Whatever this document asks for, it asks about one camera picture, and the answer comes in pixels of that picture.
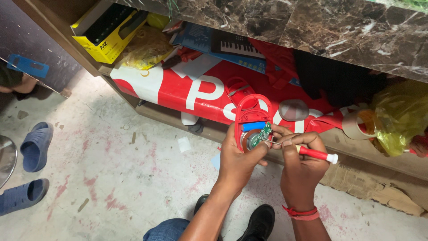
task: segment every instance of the person's right hand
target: person's right hand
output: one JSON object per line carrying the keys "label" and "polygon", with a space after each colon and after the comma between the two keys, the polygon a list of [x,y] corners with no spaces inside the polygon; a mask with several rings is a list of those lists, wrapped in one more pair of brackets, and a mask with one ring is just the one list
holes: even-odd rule
{"label": "person's right hand", "polygon": [[314,208],[315,187],[323,178],[330,162],[300,155],[295,145],[327,153],[324,143],[316,132],[290,134],[290,130],[275,124],[271,128],[277,142],[282,143],[282,146],[274,144],[272,148],[281,148],[284,157],[281,191],[285,202],[289,208],[295,207],[295,211],[310,211]]}

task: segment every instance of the mz logo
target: mz logo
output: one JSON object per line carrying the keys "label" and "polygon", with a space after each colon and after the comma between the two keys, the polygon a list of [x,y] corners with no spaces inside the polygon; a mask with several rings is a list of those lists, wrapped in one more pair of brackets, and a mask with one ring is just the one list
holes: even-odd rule
{"label": "mz logo", "polygon": [[107,41],[105,41],[105,42],[101,45],[101,50],[103,50],[106,46],[107,46]]}

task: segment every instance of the forearm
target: forearm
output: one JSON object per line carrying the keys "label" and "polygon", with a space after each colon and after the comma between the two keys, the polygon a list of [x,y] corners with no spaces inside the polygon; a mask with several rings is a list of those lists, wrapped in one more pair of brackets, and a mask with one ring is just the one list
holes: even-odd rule
{"label": "forearm", "polygon": [[296,241],[331,241],[320,218],[303,221],[292,219]]}
{"label": "forearm", "polygon": [[221,226],[235,193],[214,185],[208,199],[197,211],[179,241],[215,241],[220,233]]}

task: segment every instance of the person's left hand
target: person's left hand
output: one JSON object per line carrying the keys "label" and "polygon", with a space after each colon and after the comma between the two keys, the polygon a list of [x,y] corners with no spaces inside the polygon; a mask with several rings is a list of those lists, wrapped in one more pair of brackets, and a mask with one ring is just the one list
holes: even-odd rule
{"label": "person's left hand", "polygon": [[232,123],[221,144],[220,172],[216,184],[228,188],[233,193],[236,192],[236,198],[248,183],[257,163],[262,166],[268,165],[262,158],[268,153],[269,147],[269,143],[260,142],[249,153],[243,153],[236,144],[235,123]]}

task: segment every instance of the packing tape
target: packing tape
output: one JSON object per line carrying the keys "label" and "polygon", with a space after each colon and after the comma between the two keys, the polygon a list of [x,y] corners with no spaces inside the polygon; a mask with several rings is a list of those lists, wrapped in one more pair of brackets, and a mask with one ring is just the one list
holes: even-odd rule
{"label": "packing tape", "polygon": [[[375,125],[373,123],[374,114],[375,112],[372,110],[359,110],[346,115],[342,120],[343,132],[353,140],[365,140],[376,137]],[[359,119],[366,125],[366,133],[358,126]]]}

